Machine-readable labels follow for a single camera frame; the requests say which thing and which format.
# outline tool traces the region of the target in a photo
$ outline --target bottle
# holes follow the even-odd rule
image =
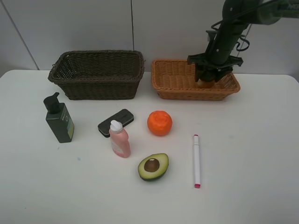
[[[46,121],[60,143],[71,142],[74,134],[74,123],[64,103],[57,99],[59,92],[47,97],[43,103],[48,113]]]
[[[121,122],[112,120],[109,133],[112,149],[115,154],[122,158],[128,158],[131,155],[129,135],[126,130],[122,128]]]

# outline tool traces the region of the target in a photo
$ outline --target wicker basket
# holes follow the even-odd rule
[[[48,79],[72,100],[132,99],[143,72],[138,51],[70,51],[60,56]]]
[[[199,88],[194,80],[195,66],[185,60],[155,60],[151,69],[151,84],[163,99],[223,100],[240,91],[232,73],[210,89]]]

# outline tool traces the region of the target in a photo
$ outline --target orange wicker basket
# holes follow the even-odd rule
[[[210,89],[202,89],[195,82],[195,65],[185,60],[154,60],[151,84],[163,99],[223,100],[240,91],[233,73],[223,77]]]

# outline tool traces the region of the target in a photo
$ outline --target orange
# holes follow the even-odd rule
[[[171,127],[171,116],[165,111],[154,111],[149,115],[148,128],[153,134],[157,136],[167,135]]]

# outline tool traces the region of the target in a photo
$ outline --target white bottle cap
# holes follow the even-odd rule
[[[110,129],[113,133],[118,134],[122,131],[122,124],[116,120],[111,121]]]

